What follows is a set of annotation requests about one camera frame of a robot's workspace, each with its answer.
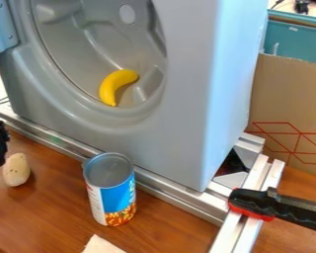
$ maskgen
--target table surface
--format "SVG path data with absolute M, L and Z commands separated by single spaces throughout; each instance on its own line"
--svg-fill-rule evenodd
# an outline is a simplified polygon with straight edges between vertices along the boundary
M 7 188 L 0 174 L 0 252 L 81 252 L 95 233 L 127 252 L 207 252 L 218 232 L 141 191 L 130 223 L 103 227 L 90 214 L 80 162 L 13 132 L 9 148 L 27 154 L 33 175 L 24 186 Z M 316 178 L 286 168 L 279 190 L 316 201 Z M 253 252 L 316 252 L 316 232 L 265 223 Z

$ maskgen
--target toy banana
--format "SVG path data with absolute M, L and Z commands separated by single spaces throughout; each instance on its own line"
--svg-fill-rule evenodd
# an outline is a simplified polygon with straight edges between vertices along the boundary
M 108 75 L 100 86 L 100 99 L 103 103 L 115 107 L 115 92 L 121 86 L 132 83 L 138 79 L 138 74 L 129 69 L 117 70 Z

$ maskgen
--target washing machine door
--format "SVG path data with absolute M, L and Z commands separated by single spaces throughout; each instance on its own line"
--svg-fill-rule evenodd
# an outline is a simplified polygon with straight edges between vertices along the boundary
M 247 124 L 267 11 L 254 2 L 8 0 L 19 43 L 0 72 L 12 108 L 203 191 Z M 100 84 L 123 68 L 140 79 L 109 107 Z

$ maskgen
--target gray washing machine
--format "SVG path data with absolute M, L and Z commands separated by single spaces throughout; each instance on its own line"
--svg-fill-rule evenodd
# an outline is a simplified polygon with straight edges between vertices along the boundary
M 203 191 L 242 134 L 267 0 L 0 0 L 14 112 Z M 119 69 L 140 78 L 98 96 Z

